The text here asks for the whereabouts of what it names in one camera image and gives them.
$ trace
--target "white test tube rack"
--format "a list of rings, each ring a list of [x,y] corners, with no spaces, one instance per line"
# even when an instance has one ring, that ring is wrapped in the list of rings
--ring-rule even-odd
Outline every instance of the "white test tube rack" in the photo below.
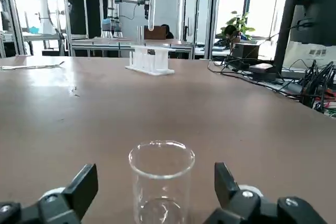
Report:
[[[168,52],[175,51],[174,49],[147,46],[132,47],[135,52],[130,52],[130,65],[126,66],[127,69],[153,76],[162,76],[175,72],[168,68]],[[149,54],[148,50],[154,50],[155,55]]]

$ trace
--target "tabletop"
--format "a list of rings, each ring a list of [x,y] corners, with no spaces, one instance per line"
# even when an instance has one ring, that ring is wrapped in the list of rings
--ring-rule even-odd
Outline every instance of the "tabletop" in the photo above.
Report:
[[[35,202],[96,163],[99,191],[84,223],[133,223],[129,151],[176,140],[195,153],[190,223],[219,206],[214,163],[276,200],[298,196],[336,223],[335,121],[270,90],[170,60],[171,76],[124,68],[127,59],[17,57],[0,65],[0,201]]]

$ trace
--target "beaker rim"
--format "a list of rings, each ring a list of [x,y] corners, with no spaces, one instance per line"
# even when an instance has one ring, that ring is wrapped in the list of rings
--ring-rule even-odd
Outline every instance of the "beaker rim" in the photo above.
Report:
[[[142,147],[145,146],[150,146],[150,145],[173,145],[175,147],[178,148],[182,148],[184,149],[187,153],[189,153],[190,158],[191,158],[191,162],[188,165],[188,167],[184,168],[183,170],[181,170],[178,173],[174,173],[174,174],[165,174],[165,175],[158,175],[158,174],[151,174],[151,173],[146,173],[140,169],[138,169],[135,164],[132,162],[132,157],[133,157],[133,153],[137,150],[140,150]],[[185,173],[187,173],[189,170],[191,170],[195,164],[195,153],[188,148],[187,146],[185,146],[184,144],[177,142],[177,141],[173,141],[173,140],[169,140],[169,141],[162,141],[162,140],[155,140],[155,141],[150,141],[150,142],[144,142],[141,143],[139,145],[137,145],[135,148],[133,148],[130,152],[130,154],[128,155],[128,159],[129,159],[129,163],[131,168],[133,169],[133,171],[135,171],[137,174],[140,174],[142,176],[145,176],[147,178],[151,178],[151,179],[172,179],[172,178],[177,178],[180,176],[183,176]]]

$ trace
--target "computer monitor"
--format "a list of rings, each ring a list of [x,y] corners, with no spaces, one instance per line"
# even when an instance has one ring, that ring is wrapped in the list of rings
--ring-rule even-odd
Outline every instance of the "computer monitor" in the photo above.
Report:
[[[293,25],[300,20],[313,22],[310,28],[292,29],[290,40],[304,44],[336,45],[336,0],[308,0],[295,8]]]
[[[289,34],[291,41],[303,44],[336,45],[335,0],[286,0],[277,43],[274,66],[281,73]],[[310,23],[310,27],[292,28]]]

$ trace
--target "monitor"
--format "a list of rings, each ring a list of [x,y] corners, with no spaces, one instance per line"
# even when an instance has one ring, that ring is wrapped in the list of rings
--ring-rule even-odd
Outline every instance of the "monitor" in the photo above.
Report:
[[[308,0],[308,5],[296,6],[292,25],[307,19],[313,27],[292,29],[290,40],[303,44],[336,45],[336,0]]]

